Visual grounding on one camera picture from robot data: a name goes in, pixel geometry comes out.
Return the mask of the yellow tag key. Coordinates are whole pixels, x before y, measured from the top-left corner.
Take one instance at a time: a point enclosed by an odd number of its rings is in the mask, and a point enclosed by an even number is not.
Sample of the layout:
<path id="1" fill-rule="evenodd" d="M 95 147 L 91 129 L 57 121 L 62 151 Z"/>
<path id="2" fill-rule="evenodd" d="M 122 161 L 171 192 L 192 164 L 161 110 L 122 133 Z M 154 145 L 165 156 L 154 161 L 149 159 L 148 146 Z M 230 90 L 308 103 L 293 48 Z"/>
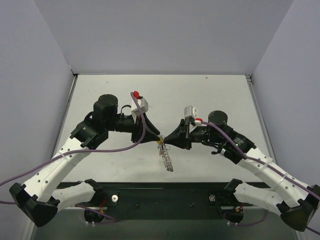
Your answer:
<path id="1" fill-rule="evenodd" d="M 165 144 L 164 144 L 164 136 L 160 135 L 159 140 L 156 142 L 158 145 L 158 149 L 165 149 Z"/>

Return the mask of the metal disc keyring holder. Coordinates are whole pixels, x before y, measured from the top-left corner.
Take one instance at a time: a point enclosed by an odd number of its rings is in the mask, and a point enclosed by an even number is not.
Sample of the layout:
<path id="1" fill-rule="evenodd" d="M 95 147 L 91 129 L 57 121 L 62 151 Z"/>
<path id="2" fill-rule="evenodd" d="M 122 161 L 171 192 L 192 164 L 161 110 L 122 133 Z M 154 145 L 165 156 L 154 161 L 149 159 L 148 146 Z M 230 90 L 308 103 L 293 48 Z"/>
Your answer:
<path id="1" fill-rule="evenodd" d="M 158 144 L 158 151 L 159 151 L 159 156 L 161 157 L 164 167 L 168 172 L 173 172 L 173 164 L 172 164 L 172 159 L 169 155 L 169 150 L 171 149 L 170 146 L 165 145 L 164 143 Z"/>

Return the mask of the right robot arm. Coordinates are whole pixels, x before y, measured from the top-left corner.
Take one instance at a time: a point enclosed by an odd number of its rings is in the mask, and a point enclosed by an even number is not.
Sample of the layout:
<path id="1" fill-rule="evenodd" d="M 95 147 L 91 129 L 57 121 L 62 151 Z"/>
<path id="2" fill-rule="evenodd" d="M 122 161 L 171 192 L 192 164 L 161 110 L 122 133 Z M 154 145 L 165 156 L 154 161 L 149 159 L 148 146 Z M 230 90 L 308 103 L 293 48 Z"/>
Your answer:
<path id="1" fill-rule="evenodd" d="M 244 168 L 269 186 L 269 190 L 233 179 L 226 190 L 240 203 L 272 212 L 292 229 L 304 232 L 320 205 L 319 185 L 308 185 L 278 166 L 250 139 L 228 126 L 228 115 L 215 110 L 203 121 L 197 110 L 188 106 L 179 126 L 164 138 L 164 143 L 190 150 L 193 143 L 213 147 L 220 155 Z"/>

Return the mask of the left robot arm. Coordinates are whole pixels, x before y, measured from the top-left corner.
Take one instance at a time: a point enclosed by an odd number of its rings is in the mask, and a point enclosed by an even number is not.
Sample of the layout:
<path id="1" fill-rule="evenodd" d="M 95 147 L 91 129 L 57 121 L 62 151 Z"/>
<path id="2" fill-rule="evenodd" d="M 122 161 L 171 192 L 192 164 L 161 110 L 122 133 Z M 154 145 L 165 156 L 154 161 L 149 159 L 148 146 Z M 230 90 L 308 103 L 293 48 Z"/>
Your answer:
<path id="1" fill-rule="evenodd" d="M 118 153 L 137 145 L 160 140 L 160 132 L 148 120 L 147 100 L 137 91 L 130 94 L 130 115 L 118 113 L 118 98 L 101 95 L 88 113 L 71 132 L 65 144 L 48 162 L 34 169 L 35 175 L 24 183 L 14 183 L 9 193 L 14 203 L 37 226 L 48 224 L 55 215 L 80 203 L 96 206 L 105 191 L 96 181 L 88 179 L 77 185 L 58 190 L 62 180 L 91 153 Z M 110 132 L 130 133 L 132 145 L 118 149 L 98 149 Z"/>

